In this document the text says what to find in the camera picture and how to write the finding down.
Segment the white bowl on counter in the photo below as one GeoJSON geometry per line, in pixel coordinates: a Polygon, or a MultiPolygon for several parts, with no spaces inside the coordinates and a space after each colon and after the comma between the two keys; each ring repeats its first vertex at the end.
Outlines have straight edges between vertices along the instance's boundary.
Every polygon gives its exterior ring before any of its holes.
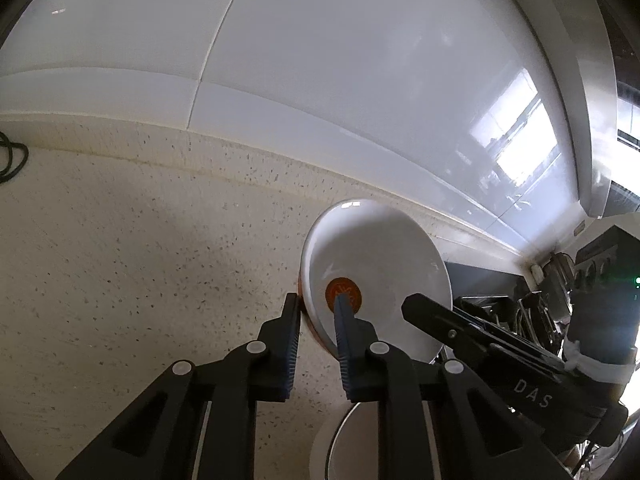
{"type": "Polygon", "coordinates": [[[343,402],[329,414],[311,447],[309,478],[378,478],[378,404],[343,402]]]}

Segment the white bowl red emblem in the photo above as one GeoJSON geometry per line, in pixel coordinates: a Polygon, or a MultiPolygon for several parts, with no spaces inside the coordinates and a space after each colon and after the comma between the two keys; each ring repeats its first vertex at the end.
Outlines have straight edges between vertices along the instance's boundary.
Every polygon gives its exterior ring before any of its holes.
{"type": "Polygon", "coordinates": [[[331,356],[337,356],[333,300],[343,292],[382,341],[424,363],[439,354],[442,344],[401,313],[413,294],[452,307],[444,260],[408,214],[366,198],[343,200],[320,214],[303,244],[298,293],[311,333],[331,356]]]}

